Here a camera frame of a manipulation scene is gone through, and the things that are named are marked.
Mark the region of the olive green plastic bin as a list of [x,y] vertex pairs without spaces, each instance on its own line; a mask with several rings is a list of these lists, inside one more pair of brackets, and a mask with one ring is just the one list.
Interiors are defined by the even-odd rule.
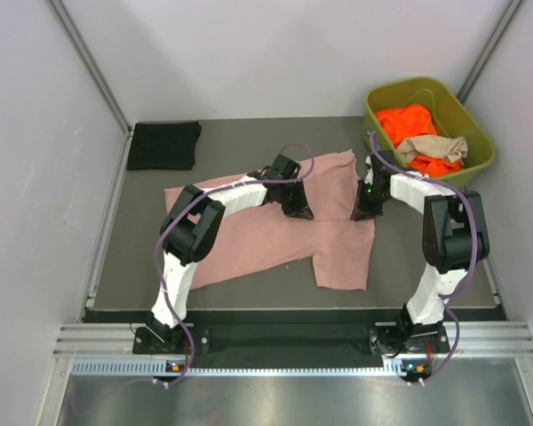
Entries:
[[365,98],[363,141],[371,145],[374,136],[378,148],[395,152],[390,138],[378,123],[375,113],[391,108],[419,104],[431,114],[432,124],[440,135],[465,138],[469,151],[464,159],[464,169],[441,177],[459,189],[470,184],[475,176],[486,169],[496,157],[496,148],[481,126],[474,120],[454,93],[442,82],[432,77],[414,77],[378,86]]

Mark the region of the folded black t shirt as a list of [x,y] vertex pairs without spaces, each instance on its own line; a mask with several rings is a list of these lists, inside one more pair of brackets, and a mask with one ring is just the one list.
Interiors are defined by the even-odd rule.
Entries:
[[127,170],[191,170],[201,136],[199,122],[136,124]]

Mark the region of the orange t shirt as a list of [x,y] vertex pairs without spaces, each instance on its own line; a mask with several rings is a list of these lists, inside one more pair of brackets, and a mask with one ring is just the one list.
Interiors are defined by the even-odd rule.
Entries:
[[[405,138],[421,135],[440,136],[433,125],[431,113],[419,104],[378,111],[375,116],[393,144],[395,151]],[[452,163],[435,160],[424,155],[418,155],[415,160],[405,164],[430,178],[447,176],[464,168],[464,160]]]

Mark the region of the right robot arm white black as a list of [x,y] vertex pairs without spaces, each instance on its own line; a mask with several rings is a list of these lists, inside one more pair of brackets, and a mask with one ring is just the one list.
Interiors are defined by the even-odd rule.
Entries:
[[402,170],[392,159],[390,153],[367,156],[367,174],[358,183],[351,218],[374,219],[389,200],[401,201],[422,216],[426,267],[417,290],[402,307],[395,328],[376,331],[372,338],[376,351],[396,356],[440,341],[446,305],[488,256],[489,235],[478,193]]

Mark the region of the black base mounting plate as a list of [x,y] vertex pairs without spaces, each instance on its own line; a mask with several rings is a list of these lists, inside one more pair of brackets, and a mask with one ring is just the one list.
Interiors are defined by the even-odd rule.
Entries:
[[137,327],[132,352],[193,356],[194,368],[379,367],[385,355],[444,355],[450,327],[504,317],[500,308],[455,309],[440,326],[420,327],[399,309],[191,311],[184,327]]

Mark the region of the pink t shirt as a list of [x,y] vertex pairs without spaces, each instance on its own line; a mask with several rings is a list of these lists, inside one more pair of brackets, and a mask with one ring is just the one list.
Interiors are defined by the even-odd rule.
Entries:
[[277,203],[225,217],[211,253],[196,268],[193,288],[303,258],[312,260],[319,287],[367,287],[375,225],[350,218],[359,179],[354,152],[325,154],[301,164],[311,172],[304,187],[314,219],[286,217]]

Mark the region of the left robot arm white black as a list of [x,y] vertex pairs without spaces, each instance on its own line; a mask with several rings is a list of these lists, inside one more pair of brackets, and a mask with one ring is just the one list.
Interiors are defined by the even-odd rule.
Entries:
[[213,188],[185,186],[164,219],[155,250],[159,291],[147,331],[163,351],[176,351],[187,339],[187,296],[197,266],[216,242],[224,218],[245,209],[278,203],[286,217],[314,219],[300,174],[301,166],[278,154],[272,165]]

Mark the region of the left aluminium corner post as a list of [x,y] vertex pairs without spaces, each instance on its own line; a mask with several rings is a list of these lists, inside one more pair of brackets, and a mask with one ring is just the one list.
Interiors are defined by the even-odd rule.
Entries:
[[68,8],[65,6],[64,2],[60,0],[46,0],[45,2],[75,49],[77,57],[84,65],[86,72],[92,79],[94,86],[115,118],[116,123],[125,133],[129,133],[131,131],[131,125],[126,119],[122,108],[118,105],[113,92],[109,88],[107,80],[101,72],[97,61],[93,57]]

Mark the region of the beige t shirt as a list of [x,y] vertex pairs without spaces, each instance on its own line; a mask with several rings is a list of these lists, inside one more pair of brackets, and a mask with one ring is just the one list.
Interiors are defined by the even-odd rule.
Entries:
[[454,163],[467,157],[469,147],[463,137],[445,138],[437,135],[421,135],[405,138],[397,146],[396,153],[405,163],[412,162],[418,155]]

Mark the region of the aluminium corner post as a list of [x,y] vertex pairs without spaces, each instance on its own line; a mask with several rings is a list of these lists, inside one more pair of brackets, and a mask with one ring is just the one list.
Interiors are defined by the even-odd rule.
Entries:
[[60,0],[46,0],[45,2],[75,49],[77,57],[84,65],[86,72],[92,79],[94,86],[115,118],[116,123],[125,133],[129,133],[131,131],[131,125],[126,119],[122,108],[118,105],[113,92],[109,88],[107,80],[101,72],[97,61],[93,57],[68,8],[65,6],[64,2]]
[[521,13],[521,9],[525,3],[525,0],[511,0],[506,3],[505,9],[497,19],[496,25],[489,33],[486,42],[481,47],[479,55],[474,61],[473,66],[457,93],[457,99],[462,104],[464,104],[469,98],[475,84],[480,80],[487,65],[497,51],[497,48],[504,40],[508,30]]

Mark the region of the right aluminium corner post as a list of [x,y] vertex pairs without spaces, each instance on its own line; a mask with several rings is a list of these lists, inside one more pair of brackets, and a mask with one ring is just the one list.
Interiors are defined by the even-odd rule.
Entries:
[[504,40],[508,30],[521,13],[521,9],[525,3],[525,0],[511,0],[506,3],[505,9],[497,19],[496,25],[489,33],[486,42],[481,47],[479,55],[474,61],[473,66],[457,93],[457,99],[462,104],[464,104],[469,98],[475,84],[480,80],[487,65],[497,51],[497,48]]

